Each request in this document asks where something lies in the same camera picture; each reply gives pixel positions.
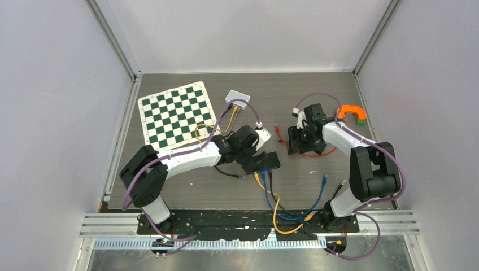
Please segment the black network switch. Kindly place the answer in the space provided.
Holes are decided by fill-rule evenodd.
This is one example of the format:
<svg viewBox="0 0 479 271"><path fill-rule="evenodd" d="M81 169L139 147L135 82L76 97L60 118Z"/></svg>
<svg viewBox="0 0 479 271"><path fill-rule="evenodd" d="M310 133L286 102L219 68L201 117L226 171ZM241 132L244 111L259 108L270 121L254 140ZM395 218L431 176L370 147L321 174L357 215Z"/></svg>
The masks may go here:
<svg viewBox="0 0 479 271"><path fill-rule="evenodd" d="M277 169L277 168L281 167L277 152L275 152L275 151L274 152L267 152L267 154L268 154L268 157L267 157L267 161L265 163L265 167L264 167L263 170L258 171L258 172L274 170L274 169Z"/></svg>

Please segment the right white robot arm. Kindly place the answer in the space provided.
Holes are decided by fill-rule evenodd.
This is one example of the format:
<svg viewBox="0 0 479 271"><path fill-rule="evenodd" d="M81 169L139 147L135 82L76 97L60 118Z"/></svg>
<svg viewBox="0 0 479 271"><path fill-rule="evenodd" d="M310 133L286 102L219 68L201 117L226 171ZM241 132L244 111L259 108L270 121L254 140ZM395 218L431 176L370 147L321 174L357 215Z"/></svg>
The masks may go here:
<svg viewBox="0 0 479 271"><path fill-rule="evenodd" d="M294 108L292 116L297 123L288 128L290 155L312 151L321 154L331 144L350 161L348 189L327 201L321 212L324 229L338 231L360 206L400 192L399 170L390 143L368 140L349 129L339 117L328 117L319 103L302 111Z"/></svg>

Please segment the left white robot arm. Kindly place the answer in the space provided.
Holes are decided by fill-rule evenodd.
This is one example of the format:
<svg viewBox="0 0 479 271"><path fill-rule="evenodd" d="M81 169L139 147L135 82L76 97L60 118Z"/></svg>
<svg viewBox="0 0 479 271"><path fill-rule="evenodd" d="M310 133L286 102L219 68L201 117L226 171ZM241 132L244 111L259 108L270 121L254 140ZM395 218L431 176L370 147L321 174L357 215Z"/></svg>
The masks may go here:
<svg viewBox="0 0 479 271"><path fill-rule="evenodd" d="M152 145L142 146L119 173L127 190L122 208L133 204L150 217L151 226L158 233L168 233L173 218L160 196L166 180L197 168L233 162L250 174L267 157L265 152L258 151L270 139L267 129L244 125L236 132L213 135L189 147L157 151Z"/></svg>

